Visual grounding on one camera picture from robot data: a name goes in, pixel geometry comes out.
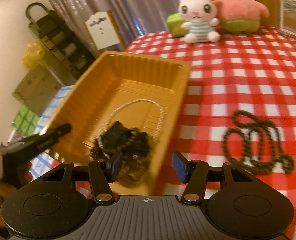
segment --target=curtain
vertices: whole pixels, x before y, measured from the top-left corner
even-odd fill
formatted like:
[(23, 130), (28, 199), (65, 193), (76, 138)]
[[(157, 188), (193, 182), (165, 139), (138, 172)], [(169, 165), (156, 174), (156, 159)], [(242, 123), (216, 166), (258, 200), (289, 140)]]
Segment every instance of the curtain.
[(111, 10), (126, 45), (138, 35), (167, 30), (168, 14), (176, 13), (178, 0), (49, 0), (67, 25), (98, 54), (85, 22), (96, 12)]

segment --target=black bead chain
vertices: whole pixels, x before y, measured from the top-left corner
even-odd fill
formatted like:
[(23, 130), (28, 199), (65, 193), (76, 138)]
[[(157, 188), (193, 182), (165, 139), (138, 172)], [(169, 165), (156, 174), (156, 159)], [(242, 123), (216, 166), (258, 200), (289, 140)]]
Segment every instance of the black bead chain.
[[(238, 121), (239, 115), (249, 117), (253, 120), (253, 122), (240, 123)], [(267, 120), (267, 119), (259, 119), (259, 118), (255, 117), (252, 113), (247, 112), (247, 111), (243, 111), (243, 110), (235, 111), (232, 114), (232, 121), (235, 124), (235, 126), (238, 128), (229, 128), (226, 131), (226, 133), (224, 134), (224, 136), (222, 137), (222, 149), (223, 149), (225, 157), (227, 158), (228, 161), (230, 161), (232, 164), (235, 164), (235, 165), (239, 166), (240, 168), (242, 168), (246, 171), (249, 171), (253, 174), (271, 173), (276, 163), (281, 163), (284, 172), (287, 174), (291, 173), (293, 171), (293, 168), (294, 168), (293, 159), (289, 155), (287, 155), (284, 152), (284, 150), (282, 149), (278, 128), (275, 126), (275, 124), (272, 121)], [(277, 145), (278, 145), (278, 151), (279, 151), (278, 155), (276, 155), (275, 143), (274, 143), (274, 141), (271, 137), (271, 134), (269, 132), (269, 129), (268, 129), (269, 127), (271, 127), (277, 135)], [(240, 130), (240, 128), (248, 129), (249, 130), (248, 134), (244, 134), (242, 132), (242, 130)], [(263, 140), (264, 140), (263, 139), (263, 131), (265, 132), (265, 134), (268, 138), (269, 145), (270, 145), (270, 152), (272, 155), (270, 162), (262, 162), (261, 161), (262, 152), (263, 152)], [(257, 154), (258, 160), (254, 160), (252, 158), (251, 134), (253, 132), (258, 133), (258, 135), (259, 135), (258, 154)], [(240, 160), (236, 160), (235, 158), (233, 158), (230, 155), (229, 150), (228, 150), (227, 138), (232, 133), (236, 133), (236, 134), (240, 135), (240, 137), (242, 138), (243, 154), (242, 154)], [(253, 166), (250, 166), (250, 165), (244, 163), (246, 157), (248, 157), (250, 159), (250, 163)]]

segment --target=metal screw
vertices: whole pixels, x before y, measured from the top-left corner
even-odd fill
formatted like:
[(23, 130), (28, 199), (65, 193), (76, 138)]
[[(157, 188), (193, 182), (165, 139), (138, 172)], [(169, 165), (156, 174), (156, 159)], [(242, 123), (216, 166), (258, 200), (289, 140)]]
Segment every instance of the metal screw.
[(199, 196), (194, 193), (189, 193), (189, 194), (186, 194), (184, 198), (185, 200), (192, 202), (192, 201), (197, 201), (199, 199)]
[(112, 196), (110, 194), (107, 193), (103, 193), (103, 194), (99, 194), (97, 195), (96, 199), (98, 199), (99, 201), (109, 201), (112, 199)]

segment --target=round black pad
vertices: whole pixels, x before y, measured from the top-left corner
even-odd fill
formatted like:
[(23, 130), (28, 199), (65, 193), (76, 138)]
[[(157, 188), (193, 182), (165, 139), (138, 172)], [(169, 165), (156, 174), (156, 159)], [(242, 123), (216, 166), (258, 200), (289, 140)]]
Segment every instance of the round black pad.
[(259, 217), (267, 214), (271, 209), (269, 200), (256, 195), (246, 195), (235, 200), (235, 209), (241, 214), (250, 217)]
[(83, 223), (88, 201), (78, 191), (58, 182), (31, 183), (4, 201), (7, 229), (27, 238), (53, 238)]
[(30, 197), (24, 203), (24, 209), (35, 216), (45, 216), (61, 208), (61, 199), (53, 195), (37, 195)]
[(264, 183), (236, 182), (208, 200), (206, 213), (224, 233), (266, 239), (285, 232), (294, 210), (284, 195)]

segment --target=white wall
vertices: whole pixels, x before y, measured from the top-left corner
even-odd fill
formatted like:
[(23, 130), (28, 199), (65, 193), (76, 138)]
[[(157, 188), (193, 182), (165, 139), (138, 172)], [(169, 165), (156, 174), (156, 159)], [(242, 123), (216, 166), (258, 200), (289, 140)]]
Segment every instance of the white wall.
[[(0, 0), (0, 142), (7, 141), (21, 105), (12, 92), (26, 75), (21, 59), (29, 42), (36, 38), (25, 16), (26, 7), (33, 2), (51, 8), (48, 0)], [(33, 13), (42, 16), (40, 11)]]

